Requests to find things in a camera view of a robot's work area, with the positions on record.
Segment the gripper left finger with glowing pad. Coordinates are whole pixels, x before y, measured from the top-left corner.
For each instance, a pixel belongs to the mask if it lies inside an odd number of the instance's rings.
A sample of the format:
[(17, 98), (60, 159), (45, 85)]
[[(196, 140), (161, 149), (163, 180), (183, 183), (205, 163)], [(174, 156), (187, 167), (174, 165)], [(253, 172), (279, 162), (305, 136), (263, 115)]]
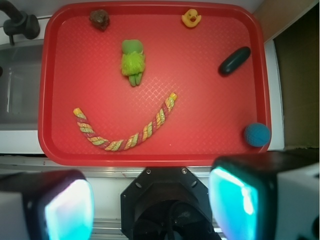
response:
[(2, 240), (88, 240), (94, 194), (79, 170), (0, 176)]

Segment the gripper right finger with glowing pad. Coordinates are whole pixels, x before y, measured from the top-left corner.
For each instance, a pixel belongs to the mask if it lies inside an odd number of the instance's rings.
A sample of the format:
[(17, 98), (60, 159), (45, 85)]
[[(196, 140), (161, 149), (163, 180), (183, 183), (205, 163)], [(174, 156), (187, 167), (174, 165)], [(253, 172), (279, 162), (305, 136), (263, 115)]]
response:
[(218, 157), (209, 173), (208, 197), (213, 217), (229, 240), (317, 240), (319, 153)]

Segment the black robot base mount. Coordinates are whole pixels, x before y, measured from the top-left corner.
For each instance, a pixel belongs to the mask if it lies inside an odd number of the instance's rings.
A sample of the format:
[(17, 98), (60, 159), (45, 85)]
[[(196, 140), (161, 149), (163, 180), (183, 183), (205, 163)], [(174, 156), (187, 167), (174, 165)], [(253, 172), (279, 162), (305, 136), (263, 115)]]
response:
[(120, 195), (130, 240), (219, 240), (208, 188), (187, 167), (147, 167)]

